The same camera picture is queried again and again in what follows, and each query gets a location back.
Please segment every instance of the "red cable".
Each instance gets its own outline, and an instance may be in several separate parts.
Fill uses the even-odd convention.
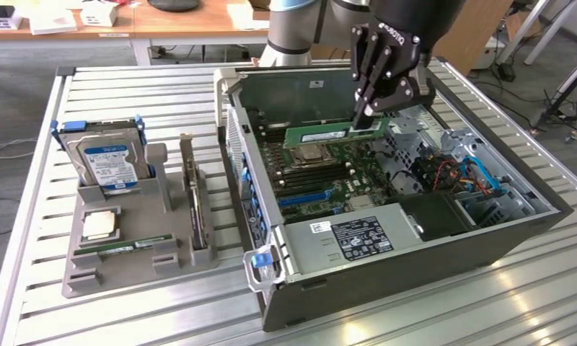
[[[486,195],[488,191],[485,190],[485,187],[482,186],[481,182],[477,182],[477,187],[481,190],[482,194]]]
[[[444,164],[454,164],[454,162],[453,161],[442,161],[441,165],[438,166],[438,170],[436,172],[436,179],[433,180],[432,190],[436,190],[436,187],[438,186],[438,177],[441,176],[441,170],[442,170]]]

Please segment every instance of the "blue pcie slot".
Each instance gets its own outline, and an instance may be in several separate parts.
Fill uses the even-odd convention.
[[[334,189],[326,190],[323,192],[310,193],[307,195],[282,198],[278,201],[278,205],[279,207],[287,207],[289,205],[294,205],[294,204],[315,202],[319,200],[329,200],[333,190]]]

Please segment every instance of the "power supply label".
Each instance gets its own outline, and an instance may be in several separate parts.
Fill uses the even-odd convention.
[[[126,146],[101,146],[83,150],[91,173],[105,189],[125,189],[135,185],[134,166],[126,161]]]
[[[330,225],[333,235],[349,261],[393,250],[376,216]]]

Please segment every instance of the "motherboard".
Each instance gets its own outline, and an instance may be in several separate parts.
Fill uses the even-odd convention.
[[[285,148],[285,131],[258,138],[286,223],[384,205],[396,196],[369,140]]]

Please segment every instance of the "cardboard box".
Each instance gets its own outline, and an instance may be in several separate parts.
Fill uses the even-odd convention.
[[[270,0],[247,0],[253,9],[253,20],[269,20],[269,2]]]
[[[83,5],[78,14],[86,27],[111,27],[117,18],[117,3],[93,2]]]

